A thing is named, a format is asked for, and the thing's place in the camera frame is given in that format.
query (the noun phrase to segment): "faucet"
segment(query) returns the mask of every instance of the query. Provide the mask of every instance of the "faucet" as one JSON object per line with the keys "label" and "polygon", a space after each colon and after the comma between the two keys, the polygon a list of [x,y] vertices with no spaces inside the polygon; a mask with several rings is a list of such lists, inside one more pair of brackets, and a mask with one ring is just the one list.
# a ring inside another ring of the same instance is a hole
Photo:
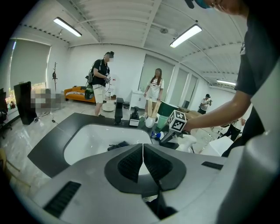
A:
{"label": "faucet", "polygon": [[123,118],[123,98],[117,98],[115,104],[115,124],[121,124],[121,119]]}

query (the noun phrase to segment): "black t-shirt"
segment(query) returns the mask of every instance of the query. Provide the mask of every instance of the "black t-shirt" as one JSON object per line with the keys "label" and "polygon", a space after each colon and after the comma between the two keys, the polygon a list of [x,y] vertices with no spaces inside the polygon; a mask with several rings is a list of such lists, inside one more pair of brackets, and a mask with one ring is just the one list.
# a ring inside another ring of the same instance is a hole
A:
{"label": "black t-shirt", "polygon": [[[98,69],[98,72],[102,75],[108,76],[110,74],[110,69],[108,65],[105,65],[104,59],[98,59],[93,64],[93,67]],[[96,76],[93,76],[92,84],[100,84],[106,86],[105,80]]]}
{"label": "black t-shirt", "polygon": [[[253,96],[272,72],[280,55],[262,23],[251,13],[247,26],[248,31],[240,51],[241,63],[235,89]],[[262,122],[253,107],[242,137],[248,141],[263,132]]]}

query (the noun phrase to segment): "white cabinet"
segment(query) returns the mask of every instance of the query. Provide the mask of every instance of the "white cabinet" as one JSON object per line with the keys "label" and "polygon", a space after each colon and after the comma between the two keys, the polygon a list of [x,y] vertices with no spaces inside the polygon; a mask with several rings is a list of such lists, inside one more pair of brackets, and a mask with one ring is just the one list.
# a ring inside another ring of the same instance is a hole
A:
{"label": "white cabinet", "polygon": [[140,109],[145,109],[146,99],[144,93],[140,91],[132,91],[129,109],[132,107],[139,107]]}

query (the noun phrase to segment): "man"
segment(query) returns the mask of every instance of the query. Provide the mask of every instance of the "man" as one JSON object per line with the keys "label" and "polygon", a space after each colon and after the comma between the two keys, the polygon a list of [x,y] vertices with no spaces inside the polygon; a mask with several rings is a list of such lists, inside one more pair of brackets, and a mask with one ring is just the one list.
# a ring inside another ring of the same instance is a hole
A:
{"label": "man", "polygon": [[92,87],[95,96],[95,116],[100,116],[100,109],[103,105],[103,101],[105,99],[105,87],[106,83],[110,82],[109,74],[110,69],[108,67],[108,62],[110,58],[114,58],[114,52],[107,52],[104,55],[103,59],[96,60],[93,65],[93,78],[92,78]]}
{"label": "man", "polygon": [[[205,115],[188,120],[185,130],[220,126],[242,117],[251,104],[251,97],[266,81],[279,58],[275,39],[268,35],[271,30],[257,19],[255,11],[249,11],[245,0],[205,0],[205,3],[221,12],[242,16],[247,20],[248,31],[240,51],[241,63],[233,99]],[[242,136],[222,156],[227,157],[232,148],[245,145],[263,132],[262,122],[253,107]]]}
{"label": "man", "polygon": [[231,136],[231,140],[235,141],[237,136],[239,135],[240,131],[241,131],[241,127],[244,126],[246,123],[246,120],[243,118],[239,118],[238,120],[232,122],[227,130],[227,132],[225,134],[223,134],[222,137],[224,136]]}
{"label": "man", "polygon": [[212,100],[209,100],[209,98],[210,98],[210,95],[206,94],[205,98],[202,99],[199,109],[197,111],[198,113],[205,114],[207,111],[208,105],[209,106],[212,105]]}

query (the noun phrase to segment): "green cup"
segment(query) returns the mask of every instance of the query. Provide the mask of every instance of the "green cup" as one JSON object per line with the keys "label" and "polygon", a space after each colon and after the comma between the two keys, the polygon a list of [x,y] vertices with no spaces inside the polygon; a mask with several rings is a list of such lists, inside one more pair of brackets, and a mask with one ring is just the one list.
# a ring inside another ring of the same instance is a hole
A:
{"label": "green cup", "polygon": [[159,118],[158,118],[157,128],[162,129],[165,126],[168,118],[169,117],[165,117],[165,116],[160,115]]}

